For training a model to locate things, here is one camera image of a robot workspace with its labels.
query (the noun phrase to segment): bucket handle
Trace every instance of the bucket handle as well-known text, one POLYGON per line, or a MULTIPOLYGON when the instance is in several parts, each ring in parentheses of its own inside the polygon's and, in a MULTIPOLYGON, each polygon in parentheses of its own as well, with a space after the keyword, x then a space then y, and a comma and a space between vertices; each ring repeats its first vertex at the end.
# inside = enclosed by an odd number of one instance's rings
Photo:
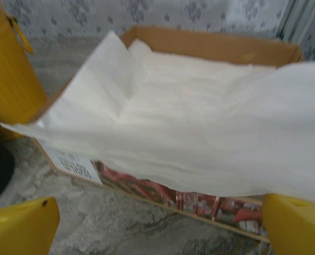
POLYGON ((18 33, 20 39, 23 41, 21 46, 24 50, 26 50, 28 53, 32 54, 34 50, 32 49, 28 39, 26 39, 25 35, 21 31, 20 27, 18 26, 17 19, 12 15, 6 15, 7 19, 9 20, 11 27, 18 33))

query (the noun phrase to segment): cardboard box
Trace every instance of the cardboard box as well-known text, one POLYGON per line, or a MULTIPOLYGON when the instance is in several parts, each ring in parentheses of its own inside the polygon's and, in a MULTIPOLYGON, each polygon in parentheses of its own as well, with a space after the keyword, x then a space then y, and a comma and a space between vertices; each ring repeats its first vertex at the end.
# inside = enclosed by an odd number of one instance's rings
MULTIPOLYGON (((127 47, 135 38, 147 43, 152 50, 157 52, 234 64, 279 67, 303 59, 297 45, 218 33, 133 27, 121 36, 127 47)), ((64 88, 44 104, 32 119, 33 121, 59 98, 64 88)), ((269 242, 261 221, 261 200, 179 192, 150 180, 139 180, 134 176, 119 173, 116 169, 109 169, 100 161, 102 159, 89 159, 57 151, 41 141, 35 140, 35 143, 54 169, 156 205, 168 207, 233 232, 269 242)))

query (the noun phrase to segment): barcode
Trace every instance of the barcode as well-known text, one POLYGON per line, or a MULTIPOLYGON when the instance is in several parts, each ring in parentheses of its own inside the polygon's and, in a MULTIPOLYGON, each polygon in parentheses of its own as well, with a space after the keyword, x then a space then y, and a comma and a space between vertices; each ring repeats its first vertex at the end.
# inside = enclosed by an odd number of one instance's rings
POLYGON ((78 174, 80 176, 92 179, 92 177, 83 165, 68 161, 64 158, 59 158, 59 160, 66 170, 74 172, 75 174, 78 174))
POLYGON ((261 231, 259 232, 259 234, 260 234, 260 235, 266 235, 266 236, 268 236, 268 233, 266 232, 266 230, 261 230, 261 231))

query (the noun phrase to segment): yellow bucket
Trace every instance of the yellow bucket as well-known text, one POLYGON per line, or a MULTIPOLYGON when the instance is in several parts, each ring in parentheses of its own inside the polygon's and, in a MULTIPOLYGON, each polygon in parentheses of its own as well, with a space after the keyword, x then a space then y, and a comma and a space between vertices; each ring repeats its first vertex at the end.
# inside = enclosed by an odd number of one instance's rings
POLYGON ((315 255, 315 203, 268 194, 262 220, 276 255, 315 255))
MULTIPOLYGON (((0 122, 26 123, 46 100, 24 49, 32 53, 16 19, 7 17, 0 5, 0 122), (20 44, 13 29, 23 44, 20 44)), ((0 126, 1 140, 18 136, 0 126)))
POLYGON ((0 209, 0 255, 47 255, 59 222, 52 197, 0 209))

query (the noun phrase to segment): cardboard edge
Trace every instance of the cardboard edge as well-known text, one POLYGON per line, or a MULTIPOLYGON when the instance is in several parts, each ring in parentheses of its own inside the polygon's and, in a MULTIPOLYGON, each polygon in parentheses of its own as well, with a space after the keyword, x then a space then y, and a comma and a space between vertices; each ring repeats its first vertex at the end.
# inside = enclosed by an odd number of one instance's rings
POLYGON ((289 63, 296 63, 305 61, 305 58, 302 54, 301 47, 299 45, 295 45, 294 53, 292 54, 289 63))
MULTIPOLYGON (((75 178, 78 178, 82 181, 85 181, 85 182, 89 182, 93 185, 97 185, 99 187, 102 187, 102 188, 106 188, 108 190, 112 190, 112 191, 115 191, 115 192, 119 192, 121 194, 124 194, 126 196, 130 196, 134 199, 138 199, 140 201, 143 201, 143 202, 148 202, 148 203, 151 203, 153 205, 156 205, 156 206, 159 206, 159 207, 162 207, 162 208, 165 208, 167 210, 170 210, 170 211, 174 211, 178 214, 182 214, 182 215, 185 215, 187 217, 190 217, 190 218, 193 218, 193 219, 196 219, 196 220, 200 220, 202 222, 206 222, 208 224, 211 224, 211 225, 214 225, 214 226, 217 226, 217 227, 220 227, 220 228, 223 228, 225 230, 229 230, 229 231, 232 231, 234 233, 237 233, 237 234, 240 234, 240 235, 243 235, 243 236, 247 236, 247 237, 250 237, 252 239, 255 239, 255 240, 258 240, 258 241, 262 241, 262 242, 265 242, 265 243, 270 243, 269 239, 264 236, 264 235, 257 235, 257 234, 253 234, 253 233, 249 233, 249 232, 246 232, 246 231, 243 231, 239 228, 236 228, 236 227, 232 227, 232 226, 229 226, 229 225, 226 225, 226 224, 223 224, 223 223, 220 223, 220 222, 214 222, 214 221, 211 221, 211 220, 208 220, 208 219, 204 219, 204 218, 201 218, 201 217, 197 217, 196 215, 193 215, 193 214, 189 214, 187 212, 184 212, 184 211, 180 211, 176 208, 172 208, 172 207, 168 207, 166 205, 163 205, 161 203, 157 203, 157 202, 154 202, 152 200, 148 200, 148 199, 144 199, 144 198, 141 198, 141 197, 138 197, 136 195, 133 195, 131 193, 126 193, 122 190, 118 190, 118 189, 114 189, 112 187, 109 187, 109 186, 106 186, 106 185, 102 185, 96 181, 93 181, 93 180, 86 180, 85 178, 79 176, 79 175, 74 175, 72 173, 67 173, 59 168, 57 168, 55 166, 55 164, 51 161, 51 159, 49 158, 48 154, 45 152, 45 150, 42 148, 42 146, 40 145, 40 143, 35 139, 35 138, 31 138, 31 140, 33 141, 33 143, 36 145, 36 147, 38 148, 38 150, 42 153, 42 155, 44 155, 44 157, 46 158, 46 160, 48 161, 51 169, 53 169, 54 171, 59 171, 65 175, 70 175, 72 177, 75 177, 75 178)), ((253 198, 249 198, 249 197, 233 197, 234 199, 238 199, 240 201, 244 201, 244 202, 251 202, 251 203, 255 203, 257 205, 262 205, 262 201, 261 200, 258 200, 258 199, 253 199, 253 198)))
MULTIPOLYGON (((137 38, 140 38, 140 36, 145 33, 147 30, 155 30, 155 31, 165 31, 165 32, 173 32, 173 33, 183 33, 188 35, 198 35, 201 37, 212 37, 215 35, 219 39, 225 38, 230 40, 235 40, 239 38, 241 41, 250 42, 250 41, 258 41, 263 44, 268 45, 280 45, 285 44, 281 40, 270 40, 266 38, 259 38, 259 37, 253 37, 248 35, 235 35, 231 33, 219 33, 219 32, 206 32, 206 31, 199 31, 199 30, 190 30, 190 29, 175 29, 175 28, 168 28, 168 27, 156 27, 153 25, 137 25, 136 28, 136 34, 137 38)), ((286 44, 288 47, 293 47, 295 44, 286 44)))
POLYGON ((124 43, 124 45, 128 48, 131 43, 137 38, 137 26, 133 26, 126 32, 124 32, 121 36, 120 39, 124 43))

